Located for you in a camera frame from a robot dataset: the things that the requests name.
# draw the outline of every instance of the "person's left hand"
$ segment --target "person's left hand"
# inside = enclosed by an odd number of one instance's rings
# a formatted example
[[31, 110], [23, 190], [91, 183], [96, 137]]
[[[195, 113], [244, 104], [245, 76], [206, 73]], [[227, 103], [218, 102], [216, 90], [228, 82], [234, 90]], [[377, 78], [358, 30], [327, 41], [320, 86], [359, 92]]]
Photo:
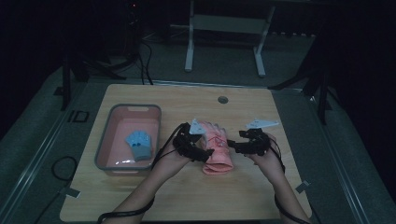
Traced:
[[153, 175], [158, 176], [158, 178], [164, 181], [176, 175], [187, 163], [189, 163], [189, 161], [191, 161], [190, 158], [180, 156], [175, 150], [172, 142], [173, 141], [169, 142], [161, 156], [166, 155], [158, 160], [151, 171]]

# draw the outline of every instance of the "gray carpet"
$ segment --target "gray carpet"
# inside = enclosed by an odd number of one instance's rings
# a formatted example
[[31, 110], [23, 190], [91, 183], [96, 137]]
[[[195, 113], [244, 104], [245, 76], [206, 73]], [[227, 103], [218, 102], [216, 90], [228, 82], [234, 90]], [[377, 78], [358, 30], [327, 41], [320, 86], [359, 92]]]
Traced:
[[[145, 38], [152, 48], [149, 72], [156, 85], [168, 82], [247, 87], [275, 85], [294, 76], [313, 40], [304, 36], [269, 36], [262, 54], [267, 76], [261, 78], [257, 76], [249, 36], [242, 41], [240, 47], [233, 41], [224, 39], [215, 43], [209, 42], [208, 34], [202, 34], [195, 46], [193, 70], [191, 73], [185, 73], [185, 36], [179, 30], [175, 30], [175, 34], [181, 35], [175, 35], [175, 38], [167, 43], [158, 43], [161, 39], [155, 35]], [[146, 62], [149, 49], [142, 46], [141, 51]], [[43, 159], [43, 164], [32, 180], [30, 188], [11, 212], [13, 216], [10, 223], [33, 223], [45, 209], [65, 183], [53, 177], [51, 165], [64, 156], [79, 159], [106, 87], [116, 82], [139, 84], [139, 67], [137, 63], [128, 70], [119, 71], [121, 76], [128, 77], [126, 81], [116, 81], [95, 74], [87, 84], [73, 82], [74, 100], [64, 112], [60, 111], [62, 98], [53, 95], [55, 88], [61, 85], [61, 73], [58, 71], [49, 77], [0, 145], [0, 200], [3, 206], [25, 166], [43, 147], [43, 143], [49, 143], [48, 155]], [[303, 85], [304, 80], [292, 85], [291, 88], [300, 89]], [[306, 190], [308, 199], [318, 212], [322, 223], [360, 223], [361, 220], [356, 217], [356, 208], [351, 206], [352, 203], [349, 201], [348, 191], [343, 185], [345, 179], [340, 176], [340, 171], [337, 171], [336, 167], [340, 162], [350, 178], [348, 183], [353, 184], [354, 192], [357, 193], [367, 216], [363, 220], [368, 220], [368, 223], [394, 223], [395, 204], [382, 185], [345, 111], [334, 100], [329, 99], [332, 110], [326, 112], [328, 125], [323, 126], [315, 114], [316, 105], [298, 91], [274, 91], [274, 98], [302, 179], [311, 183]], [[72, 111], [89, 112], [88, 121], [68, 122], [67, 118]], [[52, 130], [52, 124], [58, 122], [61, 128]], [[57, 133], [53, 141], [46, 138], [48, 133]], [[334, 160], [332, 147], [340, 156], [337, 161]], [[72, 164], [66, 161], [58, 169], [61, 170], [61, 174], [68, 175], [72, 172], [71, 167]], [[57, 198], [39, 223], [62, 223], [59, 213], [63, 201], [63, 196]], [[318, 223], [315, 216], [312, 220]], [[279, 223], [278, 220], [247, 223], [259, 222]]]

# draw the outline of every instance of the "human arm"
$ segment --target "human arm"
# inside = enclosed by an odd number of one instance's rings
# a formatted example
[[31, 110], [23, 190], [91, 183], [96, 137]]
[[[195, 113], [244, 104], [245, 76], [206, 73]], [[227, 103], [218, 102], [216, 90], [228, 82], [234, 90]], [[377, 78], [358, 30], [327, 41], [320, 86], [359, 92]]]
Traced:
[[[163, 151], [158, 162], [137, 188], [114, 210], [114, 212], [136, 211], [148, 205], [157, 190], [176, 175], [191, 159], [180, 156], [172, 144]], [[133, 217], [108, 218], [104, 224], [140, 223], [144, 214]]]
[[[276, 139], [271, 134], [268, 134], [268, 136], [271, 138], [271, 147], [276, 148]], [[263, 156], [258, 156], [256, 154], [249, 154], [246, 156], [252, 159], [255, 165], [259, 166], [262, 173], [273, 185], [276, 198], [280, 205], [292, 216], [309, 223], [310, 220], [298, 202], [288, 179], [285, 177], [282, 165], [276, 153], [269, 149]], [[282, 213], [280, 213], [280, 217], [284, 223], [295, 223]]]

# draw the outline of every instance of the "person's right hand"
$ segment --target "person's right hand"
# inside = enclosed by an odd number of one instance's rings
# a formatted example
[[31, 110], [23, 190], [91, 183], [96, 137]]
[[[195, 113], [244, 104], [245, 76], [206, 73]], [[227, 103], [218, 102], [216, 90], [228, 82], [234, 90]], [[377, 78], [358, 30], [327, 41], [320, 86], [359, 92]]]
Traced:
[[[268, 136], [272, 139], [271, 147], [276, 149], [276, 138], [269, 133]], [[283, 173], [282, 165], [273, 150], [268, 148], [267, 152], [263, 156], [259, 156], [257, 154], [246, 154], [245, 156], [253, 160], [255, 165], [259, 166], [262, 173], [272, 184], [283, 180], [285, 174]]]

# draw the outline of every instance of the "black strap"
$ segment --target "black strap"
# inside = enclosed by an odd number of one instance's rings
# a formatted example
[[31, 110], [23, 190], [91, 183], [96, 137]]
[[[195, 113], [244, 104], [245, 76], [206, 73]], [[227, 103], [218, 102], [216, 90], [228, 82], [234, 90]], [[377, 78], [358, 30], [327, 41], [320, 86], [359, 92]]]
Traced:
[[96, 223], [100, 224], [105, 219], [110, 218], [110, 217], [134, 217], [134, 216], [143, 214], [146, 211], [148, 211], [150, 209], [150, 207], [154, 204], [154, 198], [148, 203], [148, 205], [146, 205], [143, 208], [140, 208], [138, 210], [135, 210], [135, 211], [103, 213], [101, 216], [99, 216]]
[[279, 209], [280, 213], [282, 213], [282, 214], [285, 215], [286, 217], [290, 218], [291, 220], [293, 220], [293, 221], [295, 221], [295, 222], [297, 222], [297, 223], [301, 223], [301, 224], [309, 224], [309, 222], [306, 222], [306, 221], [304, 221], [304, 220], [301, 220], [301, 219], [299, 219], [299, 218], [297, 218], [297, 217], [294, 217], [292, 214], [288, 213], [288, 212], [282, 207], [282, 205], [279, 203], [279, 201], [278, 201], [277, 198], [276, 198], [276, 195], [275, 195], [275, 204], [276, 204], [277, 209]]

